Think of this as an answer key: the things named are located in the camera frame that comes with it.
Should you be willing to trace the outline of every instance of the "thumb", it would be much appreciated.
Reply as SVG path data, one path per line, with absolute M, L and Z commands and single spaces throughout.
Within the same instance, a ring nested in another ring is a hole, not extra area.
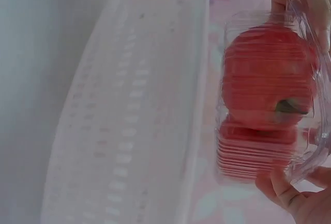
M 324 52 L 330 50 L 331 5 L 329 0 L 306 0 L 309 15 Z
M 306 178 L 309 182 L 320 188 L 331 186 L 331 168 L 317 167 L 316 170 Z

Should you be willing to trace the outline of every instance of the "tomato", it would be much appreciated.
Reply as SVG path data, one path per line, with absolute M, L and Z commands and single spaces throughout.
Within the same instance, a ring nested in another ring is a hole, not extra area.
M 226 176 L 256 177 L 269 174 L 274 167 L 285 168 L 296 148 L 296 127 L 258 131 L 227 116 L 218 134 L 216 165 Z
M 246 127 L 287 128 L 311 110 L 317 69 L 307 41 L 287 27 L 265 24 L 243 32 L 225 50 L 221 95 Z

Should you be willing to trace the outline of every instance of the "white plastic basket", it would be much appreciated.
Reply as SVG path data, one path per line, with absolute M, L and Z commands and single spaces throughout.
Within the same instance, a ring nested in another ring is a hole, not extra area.
M 208 0 L 110 0 L 52 148 L 42 224 L 185 223 Z

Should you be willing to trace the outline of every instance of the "pink floral tablecloth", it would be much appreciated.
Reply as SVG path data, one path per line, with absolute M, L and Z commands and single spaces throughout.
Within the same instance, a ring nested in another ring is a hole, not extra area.
M 212 142 L 225 20 L 241 10 L 266 9 L 270 0 L 211 0 L 209 57 L 201 144 L 191 200 L 190 224 L 290 224 L 292 217 L 257 190 L 218 185 L 213 175 Z M 298 189 L 316 190 L 307 182 Z

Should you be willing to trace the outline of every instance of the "clear plastic container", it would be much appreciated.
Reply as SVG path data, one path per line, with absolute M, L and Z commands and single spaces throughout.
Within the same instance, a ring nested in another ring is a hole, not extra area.
M 251 184 L 273 168 L 298 182 L 330 154 L 331 61 L 298 0 L 225 26 L 216 117 L 217 180 Z

